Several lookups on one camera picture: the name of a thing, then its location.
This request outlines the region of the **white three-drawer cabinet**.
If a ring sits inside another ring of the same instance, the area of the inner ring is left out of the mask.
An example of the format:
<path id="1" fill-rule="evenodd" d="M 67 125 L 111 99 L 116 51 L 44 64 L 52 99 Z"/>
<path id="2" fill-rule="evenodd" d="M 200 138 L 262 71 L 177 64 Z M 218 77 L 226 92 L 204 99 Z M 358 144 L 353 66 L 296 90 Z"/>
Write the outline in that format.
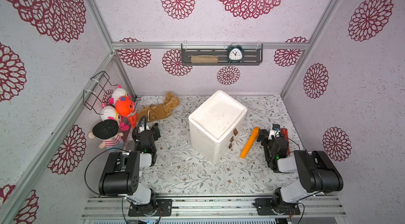
<path id="1" fill-rule="evenodd" d="M 223 91 L 215 92 L 189 117 L 192 148 L 217 163 L 241 134 L 247 108 Z"/>

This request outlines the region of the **red glitter microphone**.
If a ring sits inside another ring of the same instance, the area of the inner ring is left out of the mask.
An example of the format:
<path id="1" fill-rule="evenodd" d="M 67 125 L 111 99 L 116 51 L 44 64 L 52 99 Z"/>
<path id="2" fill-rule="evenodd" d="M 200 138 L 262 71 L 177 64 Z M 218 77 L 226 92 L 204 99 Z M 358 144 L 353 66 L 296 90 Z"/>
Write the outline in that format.
<path id="1" fill-rule="evenodd" d="M 288 135 L 288 129 L 286 128 L 281 128 L 280 130 L 280 136 L 284 137 L 288 143 L 288 149 L 286 155 L 290 155 L 290 143 L 289 143 L 289 135 Z"/>

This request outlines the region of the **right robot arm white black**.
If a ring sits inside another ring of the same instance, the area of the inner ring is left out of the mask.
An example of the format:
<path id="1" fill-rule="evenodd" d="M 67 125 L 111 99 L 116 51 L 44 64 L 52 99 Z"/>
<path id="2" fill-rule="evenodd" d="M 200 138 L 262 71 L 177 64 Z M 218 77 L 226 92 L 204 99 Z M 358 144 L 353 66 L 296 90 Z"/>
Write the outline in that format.
<path id="1" fill-rule="evenodd" d="M 275 173 L 297 173 L 298 179 L 277 188 L 271 198 L 273 209 L 295 207 L 317 193 L 343 189 L 343 178 L 324 151 L 295 150 L 288 155 L 290 141 L 280 131 L 259 130 L 257 141 L 263 146 L 267 167 Z"/>

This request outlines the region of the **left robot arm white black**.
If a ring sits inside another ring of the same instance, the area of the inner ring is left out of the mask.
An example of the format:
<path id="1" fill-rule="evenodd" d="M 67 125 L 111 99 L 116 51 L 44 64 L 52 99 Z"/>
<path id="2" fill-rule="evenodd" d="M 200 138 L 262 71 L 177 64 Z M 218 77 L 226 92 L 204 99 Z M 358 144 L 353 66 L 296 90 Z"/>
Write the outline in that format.
<path id="1" fill-rule="evenodd" d="M 155 193 L 140 183 L 140 177 L 141 169 L 153 167 L 156 163 L 155 142 L 160 138 L 160 130 L 157 123 L 151 129 L 143 128 L 142 132 L 134 134 L 136 151 L 109 154 L 98 189 L 105 197 L 124 197 L 134 206 L 156 209 Z"/>

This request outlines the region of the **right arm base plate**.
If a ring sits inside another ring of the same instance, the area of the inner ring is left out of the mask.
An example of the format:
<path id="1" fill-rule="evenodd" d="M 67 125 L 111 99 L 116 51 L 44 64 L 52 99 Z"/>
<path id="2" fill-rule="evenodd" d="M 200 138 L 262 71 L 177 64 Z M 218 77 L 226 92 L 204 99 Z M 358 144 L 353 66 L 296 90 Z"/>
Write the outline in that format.
<path id="1" fill-rule="evenodd" d="M 272 198 L 256 198 L 253 206 L 259 216 L 292 216 L 301 213 L 298 204 L 285 203 L 282 200 L 273 200 Z"/>

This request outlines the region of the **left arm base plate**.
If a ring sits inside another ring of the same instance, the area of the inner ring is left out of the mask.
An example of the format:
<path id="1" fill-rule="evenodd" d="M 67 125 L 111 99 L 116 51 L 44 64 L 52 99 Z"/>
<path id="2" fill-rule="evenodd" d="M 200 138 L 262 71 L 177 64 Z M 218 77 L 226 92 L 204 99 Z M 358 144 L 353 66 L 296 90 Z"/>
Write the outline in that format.
<path id="1" fill-rule="evenodd" d="M 171 199 L 152 199 L 146 205 L 130 204 L 129 217 L 167 217 L 171 216 L 173 201 Z"/>

